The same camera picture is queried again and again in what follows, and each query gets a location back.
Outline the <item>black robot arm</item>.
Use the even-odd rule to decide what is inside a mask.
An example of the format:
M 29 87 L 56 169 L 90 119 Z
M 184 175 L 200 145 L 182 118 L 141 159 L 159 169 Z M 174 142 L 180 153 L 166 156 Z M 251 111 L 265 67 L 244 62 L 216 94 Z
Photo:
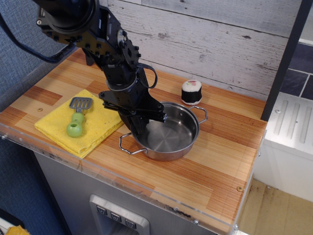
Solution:
M 97 0 L 37 0 L 39 27 L 54 41 L 74 44 L 105 74 L 99 94 L 130 130 L 141 134 L 150 120 L 165 122 L 164 106 L 150 94 L 141 54 L 113 13 Z

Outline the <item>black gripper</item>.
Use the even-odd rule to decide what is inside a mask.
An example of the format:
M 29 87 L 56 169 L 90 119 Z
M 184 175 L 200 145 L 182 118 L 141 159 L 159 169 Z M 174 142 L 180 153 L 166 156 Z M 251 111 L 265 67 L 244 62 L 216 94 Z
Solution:
M 126 127 L 137 135 L 144 133 L 150 119 L 167 119 L 163 104 L 150 95 L 147 84 L 138 78 L 125 86 L 110 86 L 108 91 L 99 93 L 99 98 L 105 108 L 118 111 Z

